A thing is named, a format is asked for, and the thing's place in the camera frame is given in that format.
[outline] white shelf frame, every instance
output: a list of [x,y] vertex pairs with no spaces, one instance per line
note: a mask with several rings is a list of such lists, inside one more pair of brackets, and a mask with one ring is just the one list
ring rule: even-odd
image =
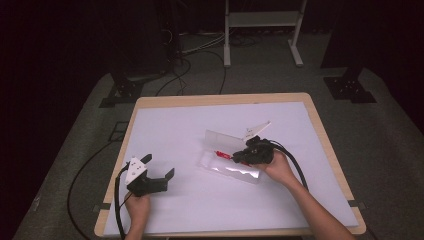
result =
[[307,0],[303,0],[299,11],[278,12],[230,12],[229,0],[225,0],[225,43],[224,66],[231,66],[230,58],[230,27],[264,27],[264,26],[294,26],[292,38],[288,40],[290,51],[297,67],[303,66],[302,58],[297,50],[297,40]]

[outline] red object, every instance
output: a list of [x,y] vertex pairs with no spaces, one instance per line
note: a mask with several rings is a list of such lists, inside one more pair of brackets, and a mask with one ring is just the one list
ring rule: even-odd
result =
[[220,152],[220,151],[215,151],[215,153],[218,157],[222,157],[222,158],[225,158],[225,159],[231,159],[231,156],[226,154],[226,153],[223,153],[223,152]]
[[[230,155],[228,155],[228,154],[226,154],[226,153],[223,153],[223,152],[220,152],[220,151],[215,151],[215,154],[218,156],[218,157],[222,157],[222,158],[225,158],[225,159],[228,159],[228,160],[231,160],[231,156]],[[249,164],[247,164],[247,163],[245,163],[245,162],[240,162],[241,164],[243,164],[243,165],[246,165],[246,166],[248,166],[248,167],[251,167]]]

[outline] floor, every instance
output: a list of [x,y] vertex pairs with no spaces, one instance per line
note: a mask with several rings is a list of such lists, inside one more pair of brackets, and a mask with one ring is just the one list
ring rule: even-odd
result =
[[[209,48],[213,53],[187,56],[191,68],[181,81],[172,81],[158,92],[174,78],[169,73],[146,83],[141,96],[310,94],[351,190],[361,203],[365,222],[374,233],[366,232],[357,239],[422,238],[423,135],[392,98],[382,79],[366,69],[359,80],[377,103],[352,104],[332,98],[323,78],[340,76],[345,69],[320,68],[330,34],[300,35],[302,68],[294,65],[288,37],[255,35],[237,42],[247,44],[233,42],[232,65],[227,69],[213,54],[222,57],[222,47]],[[209,36],[182,37],[184,49],[211,40]],[[175,67],[175,72],[182,74],[187,69],[188,62],[184,61]],[[117,122],[129,121],[134,106],[99,108],[112,85],[109,74],[99,79],[14,239],[83,239],[70,220],[67,203],[81,233],[97,239],[94,225],[121,145],[109,138]]]

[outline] black curtain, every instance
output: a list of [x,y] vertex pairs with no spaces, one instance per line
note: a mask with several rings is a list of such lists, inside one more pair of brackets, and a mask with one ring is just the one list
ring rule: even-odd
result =
[[424,132],[424,21],[422,1],[345,0],[323,68],[360,59],[380,76],[393,97]]

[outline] wooden table edge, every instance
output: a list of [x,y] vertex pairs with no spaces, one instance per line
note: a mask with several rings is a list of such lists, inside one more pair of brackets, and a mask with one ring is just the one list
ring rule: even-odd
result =
[[[265,94],[229,94],[229,95],[195,95],[195,96],[165,96],[165,97],[141,97],[137,100],[131,115],[125,138],[122,142],[111,180],[103,202],[112,203],[115,178],[122,168],[123,158],[130,139],[130,133],[137,115],[137,110],[141,108],[168,108],[168,107],[193,107],[210,105],[229,104],[258,104],[258,103],[278,103],[278,102],[303,102],[311,119],[318,138],[322,144],[324,152],[329,160],[330,166],[336,176],[338,184],[346,197],[346,200],[354,200],[349,184],[337,160],[336,154],[331,146],[330,139],[324,129],[318,111],[307,93],[265,93]],[[352,207],[352,211],[358,221],[357,227],[348,227],[352,234],[360,235],[366,231],[366,225],[357,207]],[[102,209],[99,212],[94,232],[97,236],[104,236],[104,229],[109,210]],[[276,230],[246,230],[246,231],[222,231],[222,232],[199,232],[199,233],[170,233],[170,234],[149,234],[150,237],[219,237],[219,236],[281,236],[281,235],[311,235],[309,229],[276,229]]]

